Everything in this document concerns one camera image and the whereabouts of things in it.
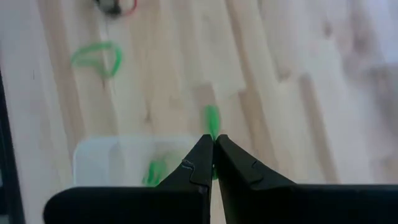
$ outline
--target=light wood surface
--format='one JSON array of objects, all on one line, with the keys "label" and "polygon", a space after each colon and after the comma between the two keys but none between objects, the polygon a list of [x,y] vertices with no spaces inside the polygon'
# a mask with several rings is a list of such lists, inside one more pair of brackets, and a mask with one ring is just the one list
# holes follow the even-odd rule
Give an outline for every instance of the light wood surface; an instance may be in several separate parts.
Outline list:
[{"label": "light wood surface", "polygon": [[[397,12],[394,0],[139,0],[111,20],[89,0],[0,1],[27,222],[72,186],[80,141],[201,134],[209,103],[222,133],[296,182],[397,182]],[[123,49],[114,78],[71,68],[101,40]],[[217,186],[211,218],[224,223]]]}]

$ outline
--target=wooden floor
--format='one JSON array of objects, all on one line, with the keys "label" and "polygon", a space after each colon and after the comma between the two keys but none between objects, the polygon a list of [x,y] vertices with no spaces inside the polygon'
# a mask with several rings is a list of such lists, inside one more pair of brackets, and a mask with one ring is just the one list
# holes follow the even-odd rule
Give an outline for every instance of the wooden floor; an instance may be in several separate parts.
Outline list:
[{"label": "wooden floor", "polygon": [[[222,133],[296,182],[397,182],[397,11],[395,0],[139,0],[109,20],[89,0],[1,1],[28,223],[72,185],[81,140],[201,134],[207,104]],[[71,68],[76,49],[102,40],[123,49],[114,78]]]}]

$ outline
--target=red wire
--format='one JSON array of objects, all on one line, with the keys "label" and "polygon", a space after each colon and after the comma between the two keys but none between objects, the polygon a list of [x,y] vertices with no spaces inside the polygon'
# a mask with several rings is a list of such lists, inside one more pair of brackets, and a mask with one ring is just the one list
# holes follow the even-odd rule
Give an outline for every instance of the red wire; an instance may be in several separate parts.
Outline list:
[{"label": "red wire", "polygon": [[137,5],[138,5],[138,0],[134,0],[134,5],[132,6],[132,8],[123,13],[122,16],[130,16],[136,10]]}]

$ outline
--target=clear plastic container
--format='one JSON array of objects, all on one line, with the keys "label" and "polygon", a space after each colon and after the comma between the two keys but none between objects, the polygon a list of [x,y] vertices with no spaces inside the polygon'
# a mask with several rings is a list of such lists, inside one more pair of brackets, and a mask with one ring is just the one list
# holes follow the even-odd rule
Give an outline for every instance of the clear plastic container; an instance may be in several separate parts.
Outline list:
[{"label": "clear plastic container", "polygon": [[113,136],[79,143],[73,155],[75,186],[143,186],[151,162],[162,160],[167,175],[200,137]]}]

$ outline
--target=transparent bin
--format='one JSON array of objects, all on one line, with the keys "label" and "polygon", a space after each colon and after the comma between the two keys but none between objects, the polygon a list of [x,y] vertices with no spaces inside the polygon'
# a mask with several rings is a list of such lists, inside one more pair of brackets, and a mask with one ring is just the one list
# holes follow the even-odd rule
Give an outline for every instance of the transparent bin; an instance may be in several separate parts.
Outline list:
[{"label": "transparent bin", "polygon": [[143,186],[151,162],[164,160],[167,175],[199,140],[194,136],[113,136],[79,143],[73,155],[75,186]]}]

